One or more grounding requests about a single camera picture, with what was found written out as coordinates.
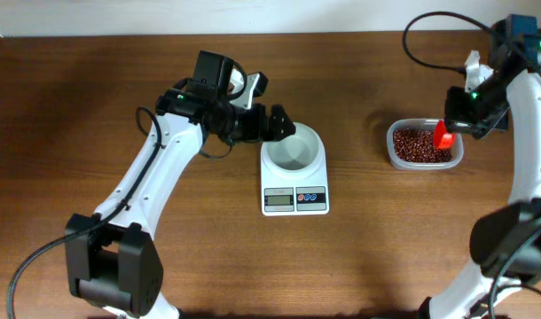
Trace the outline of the orange measuring scoop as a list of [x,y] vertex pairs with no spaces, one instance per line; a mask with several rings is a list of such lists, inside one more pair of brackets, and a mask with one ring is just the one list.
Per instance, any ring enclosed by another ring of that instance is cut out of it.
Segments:
[[450,149],[455,142],[455,134],[447,130],[444,120],[439,120],[434,130],[434,147],[438,150]]

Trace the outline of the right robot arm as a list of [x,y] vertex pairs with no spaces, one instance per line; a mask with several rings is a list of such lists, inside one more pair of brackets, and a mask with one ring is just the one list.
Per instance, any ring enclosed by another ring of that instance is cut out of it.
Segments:
[[507,206],[480,218],[470,259],[420,318],[493,318],[495,307],[541,281],[541,35],[533,18],[511,15],[489,27],[490,68],[448,90],[443,123],[475,139],[514,129],[514,176]]

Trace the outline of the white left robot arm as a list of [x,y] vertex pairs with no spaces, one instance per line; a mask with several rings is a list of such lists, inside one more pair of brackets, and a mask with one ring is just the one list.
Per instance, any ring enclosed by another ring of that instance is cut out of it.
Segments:
[[228,145],[277,142],[295,133],[281,105],[246,109],[228,97],[169,89],[122,181],[92,216],[73,215],[66,233],[71,294],[120,318],[178,318],[161,294],[164,270],[154,234],[171,192],[208,135]]

